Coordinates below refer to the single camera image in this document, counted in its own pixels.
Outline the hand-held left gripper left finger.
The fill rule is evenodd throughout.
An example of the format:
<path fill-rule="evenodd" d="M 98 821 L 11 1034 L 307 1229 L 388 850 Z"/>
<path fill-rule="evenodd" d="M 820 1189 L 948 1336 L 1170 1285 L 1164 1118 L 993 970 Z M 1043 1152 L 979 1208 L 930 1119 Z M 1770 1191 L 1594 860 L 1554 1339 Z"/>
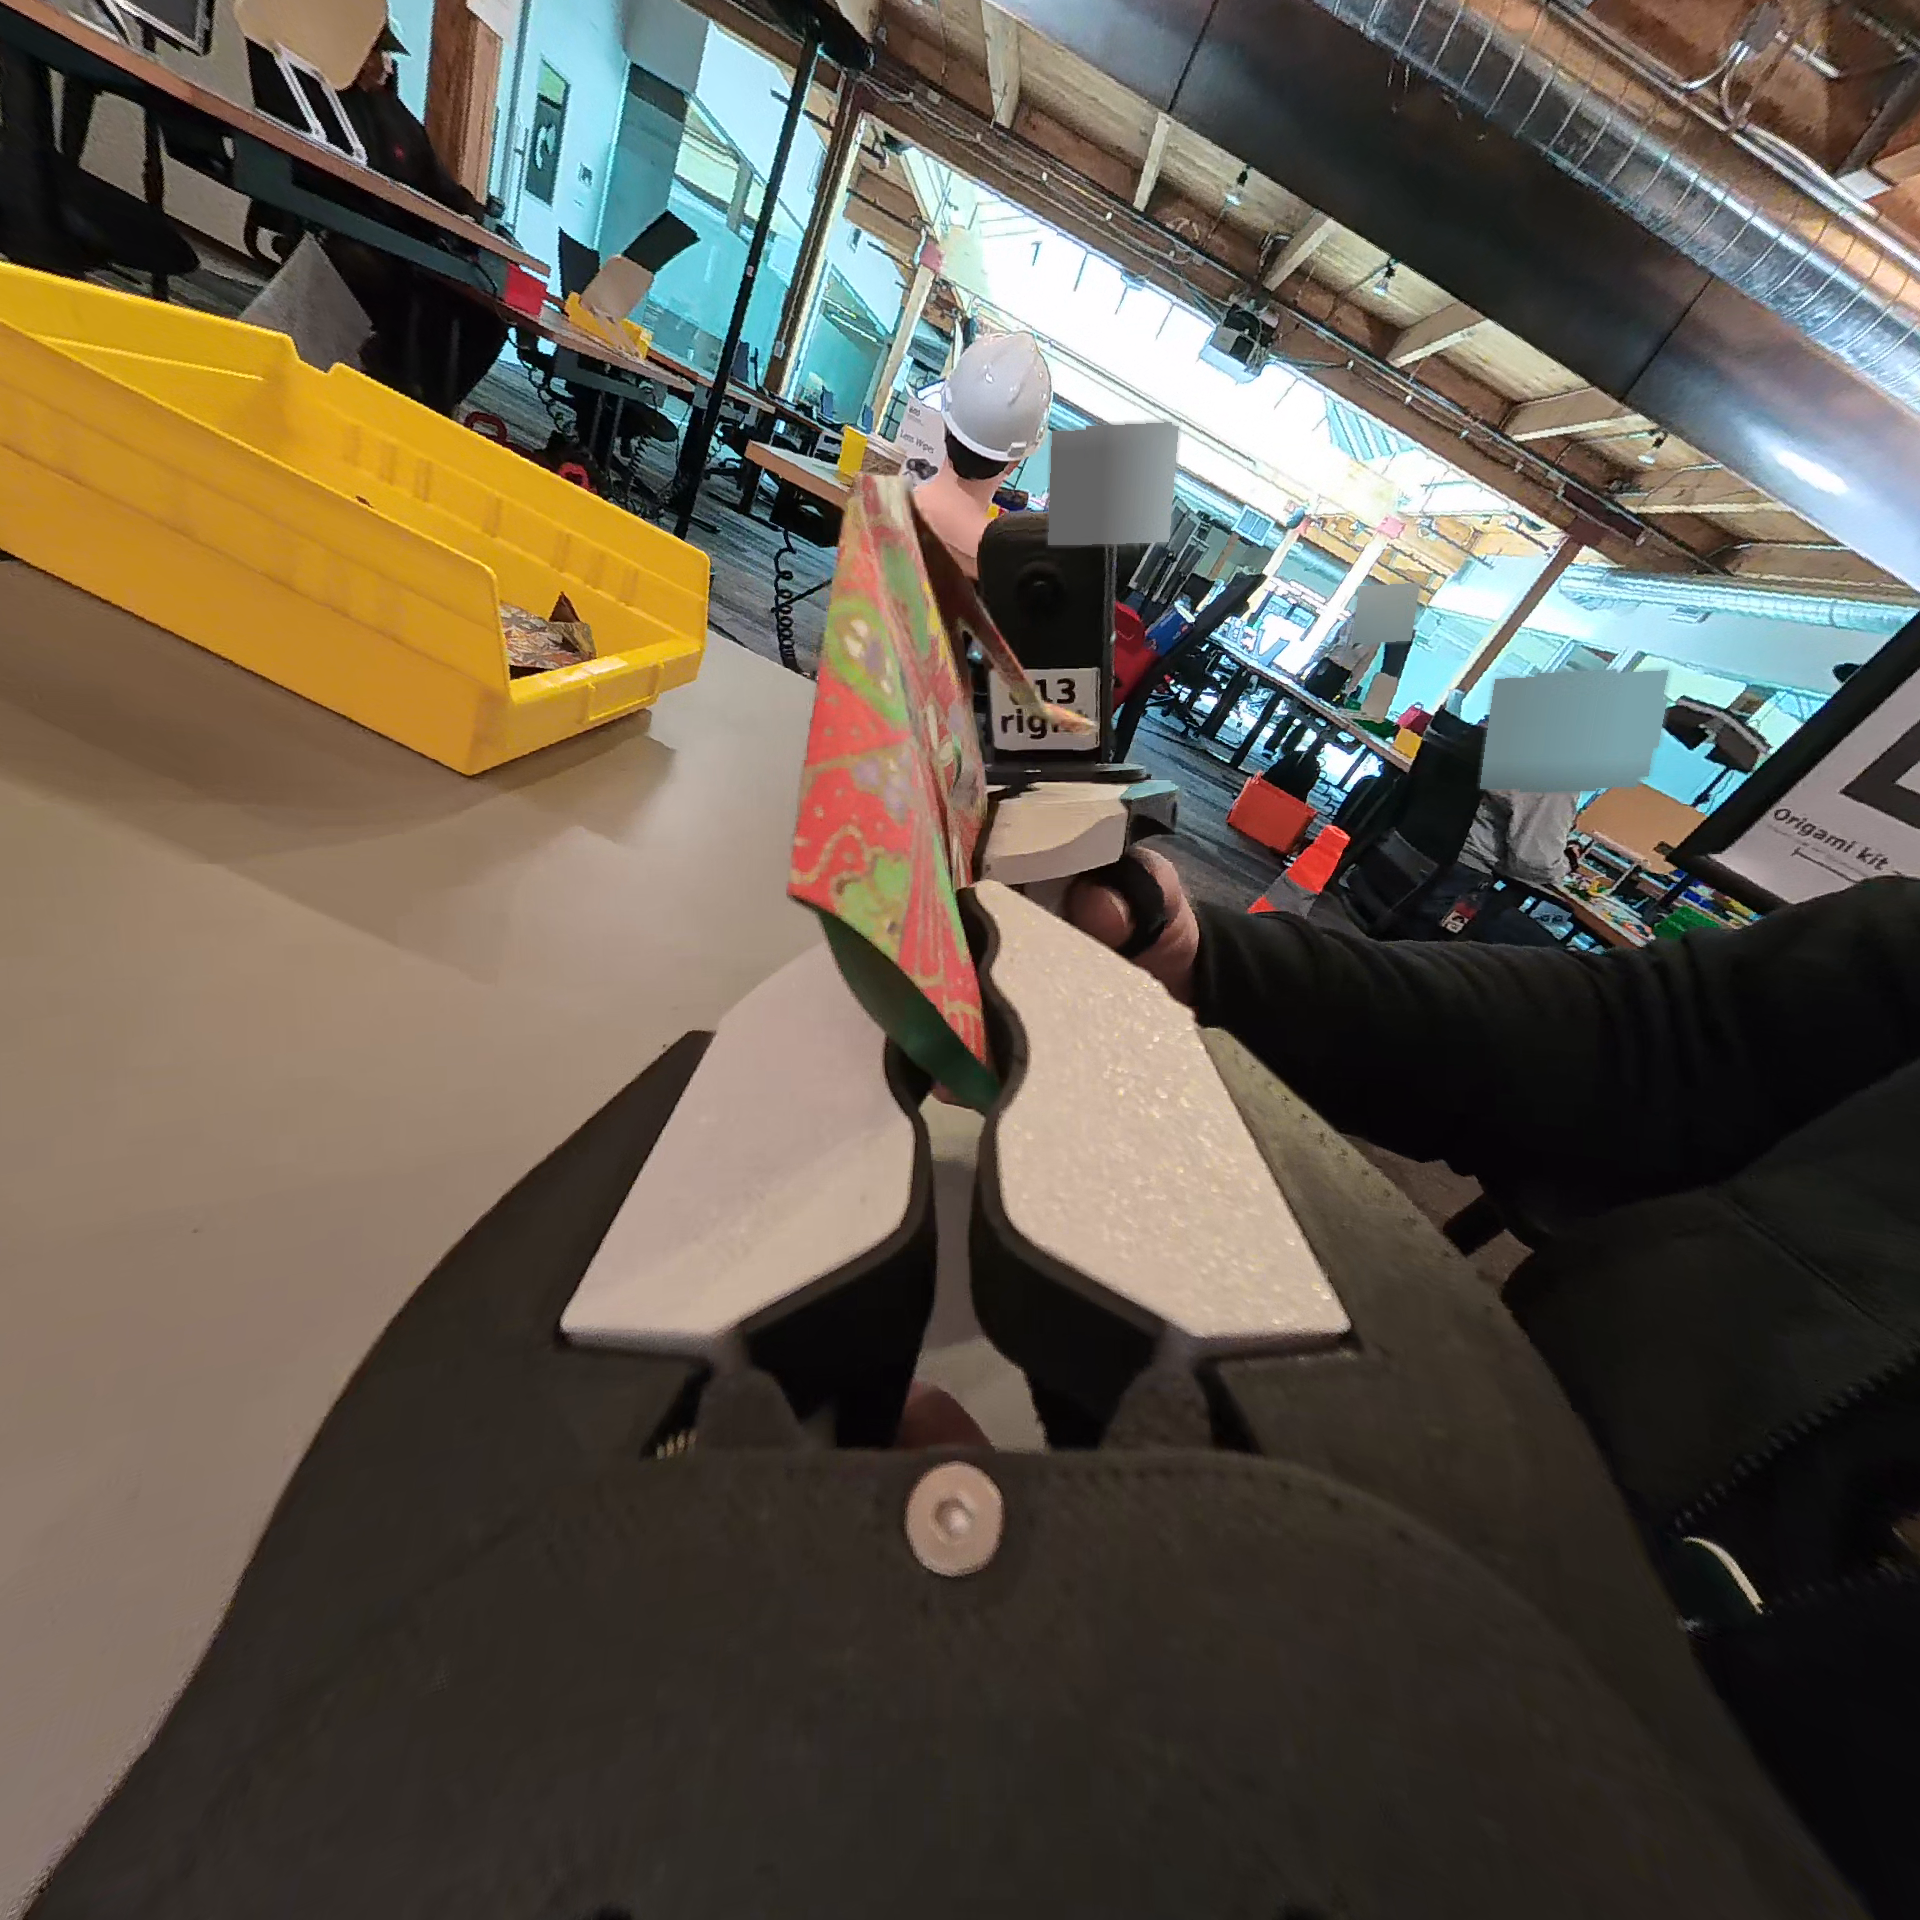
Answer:
<path fill-rule="evenodd" d="M 887 1448 L 937 1299 L 923 1091 L 816 943 L 704 1037 L 560 1315 L 576 1349 L 776 1378 Z"/>

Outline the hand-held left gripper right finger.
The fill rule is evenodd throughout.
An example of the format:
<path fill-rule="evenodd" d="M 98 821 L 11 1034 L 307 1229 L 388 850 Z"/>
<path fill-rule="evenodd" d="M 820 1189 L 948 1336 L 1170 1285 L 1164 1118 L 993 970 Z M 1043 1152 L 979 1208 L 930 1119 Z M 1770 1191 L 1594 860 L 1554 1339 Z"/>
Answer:
<path fill-rule="evenodd" d="M 1044 1437 L 1090 1448 L 1157 1370 L 1323 1357 L 1354 1318 L 1283 1181 L 1277 1085 L 1133 960 L 1007 883 L 968 902 L 1002 1067 L 969 1221 L 976 1320 Z"/>

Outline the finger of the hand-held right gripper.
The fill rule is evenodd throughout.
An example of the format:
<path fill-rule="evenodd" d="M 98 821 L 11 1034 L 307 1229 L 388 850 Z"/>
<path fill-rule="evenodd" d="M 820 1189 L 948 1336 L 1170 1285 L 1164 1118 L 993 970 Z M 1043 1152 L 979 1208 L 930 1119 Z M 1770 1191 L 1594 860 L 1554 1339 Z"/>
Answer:
<path fill-rule="evenodd" d="M 976 855 L 976 878 L 1018 890 L 1099 872 L 1125 855 L 1130 824 L 1130 807 L 1113 787 L 999 791 Z"/>

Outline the red green patterned origami paper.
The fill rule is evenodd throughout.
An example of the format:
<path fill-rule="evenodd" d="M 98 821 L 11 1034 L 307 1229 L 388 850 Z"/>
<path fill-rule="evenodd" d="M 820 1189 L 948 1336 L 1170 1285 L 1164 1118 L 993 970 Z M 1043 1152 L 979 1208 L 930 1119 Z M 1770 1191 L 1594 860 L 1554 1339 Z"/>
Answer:
<path fill-rule="evenodd" d="M 1002 1094 L 962 917 L 989 795 L 969 648 L 993 623 L 909 485 L 849 493 L 786 891 L 863 1013 L 973 1112 Z"/>

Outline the person's right forearm black sleeve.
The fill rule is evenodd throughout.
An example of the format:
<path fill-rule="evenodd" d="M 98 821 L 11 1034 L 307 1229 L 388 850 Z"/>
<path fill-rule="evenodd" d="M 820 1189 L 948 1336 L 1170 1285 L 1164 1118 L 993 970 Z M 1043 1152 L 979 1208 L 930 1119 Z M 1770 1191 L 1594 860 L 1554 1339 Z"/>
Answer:
<path fill-rule="evenodd" d="M 1196 920 L 1200 1024 L 1340 1133 L 1504 1191 L 1617 1206 L 1731 1180 L 1887 1082 L 1916 1107 L 1916 880 L 1634 951 Z"/>

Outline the person's right hand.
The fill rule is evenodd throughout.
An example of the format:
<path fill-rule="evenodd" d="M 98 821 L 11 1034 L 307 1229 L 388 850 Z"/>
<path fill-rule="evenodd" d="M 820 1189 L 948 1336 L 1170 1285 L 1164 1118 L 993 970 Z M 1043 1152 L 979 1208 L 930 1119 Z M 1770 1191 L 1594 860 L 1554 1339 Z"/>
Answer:
<path fill-rule="evenodd" d="M 1179 1000 L 1194 1005 L 1200 925 L 1173 861 L 1152 846 L 1130 848 L 1108 868 L 1075 878 L 1063 917 L 1116 951 Z"/>

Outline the mannequin bust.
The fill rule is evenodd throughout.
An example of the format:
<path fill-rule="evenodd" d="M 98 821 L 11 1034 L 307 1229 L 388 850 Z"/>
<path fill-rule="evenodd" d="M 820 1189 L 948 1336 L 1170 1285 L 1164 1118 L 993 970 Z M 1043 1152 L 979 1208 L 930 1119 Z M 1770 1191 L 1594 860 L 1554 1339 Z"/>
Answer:
<path fill-rule="evenodd" d="M 922 524 L 945 543 L 969 582 L 979 582 L 979 549 L 993 519 L 1002 480 L 1018 461 L 973 451 L 948 428 L 945 458 L 930 478 L 912 486 Z"/>

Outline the white hard hat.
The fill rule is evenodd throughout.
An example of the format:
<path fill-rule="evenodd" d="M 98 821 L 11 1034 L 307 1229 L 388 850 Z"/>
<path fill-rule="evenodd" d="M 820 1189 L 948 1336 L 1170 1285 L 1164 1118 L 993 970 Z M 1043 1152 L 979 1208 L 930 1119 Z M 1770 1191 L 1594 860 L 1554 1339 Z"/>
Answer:
<path fill-rule="evenodd" d="M 1052 375 L 1031 331 L 981 334 L 945 382 L 947 435 L 983 461 L 1020 464 L 1044 442 Z"/>

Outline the orange plastic crate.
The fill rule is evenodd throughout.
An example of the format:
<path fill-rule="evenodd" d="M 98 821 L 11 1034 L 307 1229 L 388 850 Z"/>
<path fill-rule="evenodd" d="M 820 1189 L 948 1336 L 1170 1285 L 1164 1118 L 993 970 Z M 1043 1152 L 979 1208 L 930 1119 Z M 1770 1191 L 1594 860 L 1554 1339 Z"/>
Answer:
<path fill-rule="evenodd" d="M 1307 800 L 1264 778 L 1252 778 L 1231 804 L 1228 827 L 1280 861 L 1290 861 L 1316 832 L 1316 814 Z"/>

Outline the orange traffic cone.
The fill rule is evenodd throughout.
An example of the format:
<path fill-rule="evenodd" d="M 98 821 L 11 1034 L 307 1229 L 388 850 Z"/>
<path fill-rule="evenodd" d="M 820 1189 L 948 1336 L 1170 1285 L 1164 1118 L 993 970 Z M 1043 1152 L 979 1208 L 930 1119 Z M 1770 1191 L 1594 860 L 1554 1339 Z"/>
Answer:
<path fill-rule="evenodd" d="M 1307 917 L 1338 875 L 1349 846 L 1351 836 L 1344 829 L 1331 822 L 1323 824 L 1322 832 L 1285 867 L 1285 872 L 1248 906 L 1248 912 L 1257 918 Z"/>

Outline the black vertical pole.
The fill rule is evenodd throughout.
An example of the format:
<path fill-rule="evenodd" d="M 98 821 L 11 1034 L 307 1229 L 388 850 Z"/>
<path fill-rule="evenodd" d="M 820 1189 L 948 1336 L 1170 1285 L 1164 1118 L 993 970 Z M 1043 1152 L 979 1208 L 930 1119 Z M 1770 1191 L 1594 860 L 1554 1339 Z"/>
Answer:
<path fill-rule="evenodd" d="M 699 406 L 699 412 L 689 420 L 689 432 L 682 444 L 676 483 L 669 492 L 669 506 L 676 510 L 674 536 L 679 540 L 689 536 L 698 514 L 698 499 L 707 472 L 713 429 L 719 428 L 720 414 L 727 405 L 730 380 L 737 367 L 737 351 L 740 348 L 744 328 L 753 311 L 755 285 L 776 224 L 778 191 L 788 158 L 793 154 L 801 119 L 804 116 L 807 108 L 809 86 L 820 61 L 820 53 L 825 47 L 825 35 L 816 7 L 785 7 L 785 19 L 801 31 L 801 56 L 795 59 L 793 78 L 786 90 L 785 119 L 776 141 L 772 164 L 767 171 L 767 182 L 759 199 L 759 214 L 753 228 L 748 253 L 744 259 L 740 282 L 730 314 L 723 350 L 712 375 L 707 400 Z"/>

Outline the person's black jacket torso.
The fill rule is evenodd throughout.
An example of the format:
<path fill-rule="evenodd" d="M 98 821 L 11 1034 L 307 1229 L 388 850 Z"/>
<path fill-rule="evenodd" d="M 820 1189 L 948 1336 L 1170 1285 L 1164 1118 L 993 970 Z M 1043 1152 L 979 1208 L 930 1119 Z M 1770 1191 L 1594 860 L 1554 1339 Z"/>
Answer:
<path fill-rule="evenodd" d="M 1916 1067 L 1715 1181 L 1482 1186 L 1712 1692 L 1860 1904 L 1916 1915 Z"/>

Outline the yellow plastic bin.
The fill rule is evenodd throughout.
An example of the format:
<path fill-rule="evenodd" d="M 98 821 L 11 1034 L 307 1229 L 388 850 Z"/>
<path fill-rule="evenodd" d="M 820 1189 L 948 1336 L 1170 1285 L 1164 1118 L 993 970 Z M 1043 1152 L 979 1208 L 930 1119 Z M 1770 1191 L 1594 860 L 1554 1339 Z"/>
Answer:
<path fill-rule="evenodd" d="M 704 550 L 291 339 L 3 270 L 4 550 L 477 778 L 698 680 Z M 597 660 L 511 679 L 498 603 Z"/>

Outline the white black-framed sign board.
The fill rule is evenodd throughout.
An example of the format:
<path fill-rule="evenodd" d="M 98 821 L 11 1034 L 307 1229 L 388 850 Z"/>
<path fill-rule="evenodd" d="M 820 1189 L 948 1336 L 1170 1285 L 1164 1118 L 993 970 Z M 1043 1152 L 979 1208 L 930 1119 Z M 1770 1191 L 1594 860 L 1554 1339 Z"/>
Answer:
<path fill-rule="evenodd" d="M 1669 861 L 1759 912 L 1917 875 L 1917 622 L 1887 637 Z"/>

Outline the silver ventilation duct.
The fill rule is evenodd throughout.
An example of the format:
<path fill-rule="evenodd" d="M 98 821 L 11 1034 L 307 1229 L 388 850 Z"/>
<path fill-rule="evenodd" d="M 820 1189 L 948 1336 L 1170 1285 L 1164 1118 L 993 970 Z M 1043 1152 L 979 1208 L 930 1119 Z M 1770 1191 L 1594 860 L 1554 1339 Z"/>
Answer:
<path fill-rule="evenodd" d="M 1328 11 L 1916 414 L 1916 239 L 1708 82 L 1573 4 Z"/>

